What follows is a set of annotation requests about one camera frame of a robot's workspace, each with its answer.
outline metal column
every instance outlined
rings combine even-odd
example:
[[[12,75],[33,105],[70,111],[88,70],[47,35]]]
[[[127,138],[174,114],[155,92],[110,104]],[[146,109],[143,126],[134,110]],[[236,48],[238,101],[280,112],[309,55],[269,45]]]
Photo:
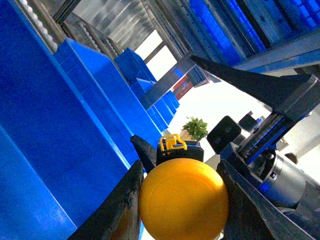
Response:
[[[76,6],[80,3],[81,0],[64,0],[60,1],[57,5],[58,8],[54,8],[52,10],[53,19],[57,24],[62,25],[69,14],[76,8]]]
[[[140,98],[140,102],[146,110],[151,108],[195,66],[195,63],[190,59],[191,55],[192,52],[185,55]]]
[[[165,46],[165,42],[162,41],[144,60],[144,62],[147,64],[148,62],[150,62],[150,60],[155,56],[157,55],[157,53],[160,52],[161,49],[164,48]]]

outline blue plastic crate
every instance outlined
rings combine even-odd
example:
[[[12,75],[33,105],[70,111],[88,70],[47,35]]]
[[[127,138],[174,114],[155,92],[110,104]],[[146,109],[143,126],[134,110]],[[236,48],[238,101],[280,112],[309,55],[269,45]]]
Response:
[[[142,86],[141,82],[142,80],[139,79],[135,83],[130,85],[131,90],[133,91],[133,93],[137,98],[141,98],[146,93],[146,90],[143,88],[143,86],[146,87],[146,84]],[[160,99],[159,101],[157,101],[152,106],[152,108],[154,110],[153,111],[148,110],[147,113],[152,118],[153,122],[156,124],[159,130],[163,132],[164,130],[168,129],[169,127],[168,125],[173,119],[174,115],[169,110],[168,106],[165,104],[163,99]]]
[[[0,124],[66,214],[80,226],[129,164],[13,0],[0,0],[0,25],[0,45],[5,46],[0,48],[0,69],[6,70],[0,71]],[[19,182],[12,191],[19,199],[24,194]],[[46,197],[40,196],[38,201],[43,199]],[[23,235],[23,228],[30,229],[28,218],[38,211],[25,205],[26,199],[23,204],[23,218],[13,220],[24,226],[11,222],[7,229],[16,235]],[[2,205],[1,223],[8,221],[7,209]],[[66,235],[58,223],[61,220],[43,217],[39,223],[59,239]],[[47,238],[25,234],[21,239]]]
[[[147,92],[152,86],[154,85],[155,82],[149,81],[149,80],[144,80],[141,78],[137,78],[138,83],[141,85],[143,90]],[[171,111],[170,107],[165,101],[165,97],[163,96],[160,100],[158,100],[154,106],[158,109],[159,113],[165,120],[165,122],[169,125],[172,119],[174,118],[174,114]]]
[[[0,159],[1,238],[67,239],[77,227],[1,126]]]
[[[168,129],[166,121],[160,115],[158,109],[155,106],[152,106],[150,109],[148,109],[147,113],[149,114],[152,121],[155,123],[155,125],[159,128],[161,132]]]
[[[290,0],[290,3],[292,4],[290,7],[294,6],[295,11],[300,13],[300,20],[309,32],[320,27],[319,0]]]
[[[170,111],[172,112],[172,114],[176,114],[177,112],[177,106],[174,103],[174,101],[172,100],[172,98],[168,95],[165,94],[162,99],[164,100],[165,104],[168,106],[168,108],[170,109]]]
[[[178,108],[180,106],[180,103],[179,103],[178,99],[176,98],[176,96],[174,95],[174,93],[172,91],[168,91],[167,94],[171,97],[171,99],[173,100],[173,103]]]
[[[67,39],[81,59],[83,66],[93,75],[127,126],[142,138],[152,134],[150,144],[157,147],[162,134],[152,121],[138,98],[130,89],[112,61],[105,55],[95,52],[76,41]]]
[[[227,0],[227,3],[233,10],[234,14],[237,16],[239,19],[241,25],[244,27],[244,29],[247,31],[249,34],[251,40],[254,42],[255,46],[258,48],[260,52],[265,51],[266,47],[261,41],[260,37],[258,36],[257,32],[254,30],[252,27],[251,23],[249,22],[248,18],[242,11],[242,9],[239,7],[238,3],[236,0]]]
[[[140,99],[156,82],[155,77],[150,72],[143,59],[131,49],[126,49],[115,59],[115,61],[122,74],[130,83],[130,88],[138,99]],[[168,125],[174,117],[173,111],[170,110],[163,99],[156,102],[154,106],[157,108],[161,116],[159,117],[160,122],[156,121],[154,118],[152,120],[154,120],[156,125],[162,129],[159,125],[162,124],[161,118],[163,118],[165,123]]]
[[[74,82],[82,97],[93,110],[94,114],[122,154],[126,155],[130,152],[133,153],[130,155],[132,158],[127,158],[129,164],[132,165],[138,159],[134,146],[130,142],[130,137],[133,136],[132,131],[92,74],[86,69],[77,53],[74,50],[71,51],[72,49],[73,47],[67,39],[59,46],[54,56],[66,71],[72,82]]]

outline potted plant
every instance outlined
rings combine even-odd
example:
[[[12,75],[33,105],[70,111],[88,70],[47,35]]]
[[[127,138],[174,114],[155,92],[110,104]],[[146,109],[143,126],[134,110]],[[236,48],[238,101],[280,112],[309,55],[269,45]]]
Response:
[[[182,140],[194,140],[200,141],[208,135],[207,123],[202,119],[194,118],[193,116],[187,117],[190,119],[183,127],[180,133],[180,138]]]

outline yellow plastic part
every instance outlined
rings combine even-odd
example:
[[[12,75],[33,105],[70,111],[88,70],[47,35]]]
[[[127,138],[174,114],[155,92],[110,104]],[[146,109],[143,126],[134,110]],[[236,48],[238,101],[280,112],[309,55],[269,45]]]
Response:
[[[228,209],[222,178],[194,159],[158,165],[141,186],[139,213],[156,240],[213,240],[226,224]]]
[[[165,139],[165,145],[166,150],[172,150],[172,149],[184,149],[187,150],[187,144],[181,140],[180,136],[178,134],[172,134],[172,135],[165,135],[160,138],[160,149],[161,151],[165,151],[163,139]],[[174,146],[177,144],[177,140],[179,143],[182,144],[182,146]]]

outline ceiling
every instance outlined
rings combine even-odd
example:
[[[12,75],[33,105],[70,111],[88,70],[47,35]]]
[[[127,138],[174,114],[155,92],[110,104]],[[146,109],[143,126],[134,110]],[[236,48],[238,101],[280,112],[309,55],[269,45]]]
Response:
[[[82,0],[73,13],[123,48],[132,50],[154,30],[141,0]]]

